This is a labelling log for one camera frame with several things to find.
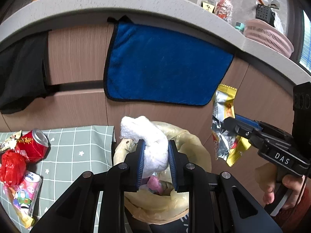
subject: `trash bag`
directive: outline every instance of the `trash bag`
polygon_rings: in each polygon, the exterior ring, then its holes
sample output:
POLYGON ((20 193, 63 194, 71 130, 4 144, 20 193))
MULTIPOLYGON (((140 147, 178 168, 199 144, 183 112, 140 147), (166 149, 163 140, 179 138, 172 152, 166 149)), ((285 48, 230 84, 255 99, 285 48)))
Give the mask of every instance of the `trash bag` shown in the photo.
MULTIPOLYGON (((191 163, 211 171, 211 157, 202 146, 200 139, 177 126, 164 122, 152 122, 166 136, 174 140, 177 150, 187 155, 191 163)), ((125 156, 136 150, 136 144, 131 139, 122 139, 115 150, 114 165, 124 162, 125 156)), ((170 168, 158 173, 161 181, 166 181, 172 187, 170 195, 157 195, 140 188, 137 193, 124 193, 124 205, 137 220, 152 224, 165 224, 180 219, 189 211, 189 193, 177 193, 172 186, 170 168)))

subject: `human hand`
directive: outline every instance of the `human hand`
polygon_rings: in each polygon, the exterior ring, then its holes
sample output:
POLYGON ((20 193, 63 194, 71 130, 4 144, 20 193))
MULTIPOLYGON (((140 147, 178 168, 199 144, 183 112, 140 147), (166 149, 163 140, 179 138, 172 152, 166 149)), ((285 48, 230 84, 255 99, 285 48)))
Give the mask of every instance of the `human hand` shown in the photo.
MULTIPOLYGON (((260 189, 265 192, 262 198, 265 204, 270 204, 274 201, 276 176, 277 167, 272 163, 266 163, 265 165, 255 169, 255 180, 259 184, 260 189)), ((282 209, 293 208, 296 204, 296 201, 298 200, 299 193, 304 183, 304 176, 295 177, 288 174, 284 176, 284 178, 282 179, 282 183, 287 188, 293 190, 290 197, 288 197, 287 201, 284 203, 282 209)))

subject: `can top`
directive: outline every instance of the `can top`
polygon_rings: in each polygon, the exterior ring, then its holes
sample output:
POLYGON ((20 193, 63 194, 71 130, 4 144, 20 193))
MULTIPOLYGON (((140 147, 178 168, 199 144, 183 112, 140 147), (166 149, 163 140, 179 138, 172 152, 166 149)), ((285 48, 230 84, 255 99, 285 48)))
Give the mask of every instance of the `can top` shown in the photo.
POLYGON ((39 143, 45 147, 49 147, 49 141, 41 130, 33 129, 32 130, 32 137, 34 138, 34 140, 37 143, 39 143))

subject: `metal screw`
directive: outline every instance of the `metal screw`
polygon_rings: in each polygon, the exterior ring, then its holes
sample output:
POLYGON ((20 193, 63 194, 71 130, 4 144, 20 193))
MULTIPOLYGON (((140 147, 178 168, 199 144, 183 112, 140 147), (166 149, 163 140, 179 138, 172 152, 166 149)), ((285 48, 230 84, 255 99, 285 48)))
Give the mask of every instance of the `metal screw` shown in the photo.
POLYGON ((84 173, 82 173, 82 177, 83 178, 89 178, 91 177, 92 173, 90 171, 85 171, 84 173))
POLYGON ((128 167, 127 163, 123 162, 123 163, 119 164, 120 169, 127 169, 127 167, 128 167))
POLYGON ((193 163, 188 163, 188 164, 186 164, 186 167, 187 167, 187 169, 192 170, 192 169, 195 168, 195 164, 193 164, 193 163))
POLYGON ((223 172, 221 174, 225 179, 229 179, 231 177, 231 174, 229 174, 228 172, 223 172))

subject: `bottle label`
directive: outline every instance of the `bottle label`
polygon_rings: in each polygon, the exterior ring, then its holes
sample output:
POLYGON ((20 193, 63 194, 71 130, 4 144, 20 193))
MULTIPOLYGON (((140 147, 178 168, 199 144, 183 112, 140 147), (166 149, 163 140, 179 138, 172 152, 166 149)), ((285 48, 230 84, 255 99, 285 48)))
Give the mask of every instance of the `bottle label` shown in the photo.
POLYGON ((209 3, 207 3, 207 2, 202 2, 202 7, 203 7, 203 9, 205 9, 205 10, 207 10, 207 11, 209 11, 209 12, 212 12, 212 13, 213 13, 214 8, 215 8, 214 5, 209 4, 209 3))

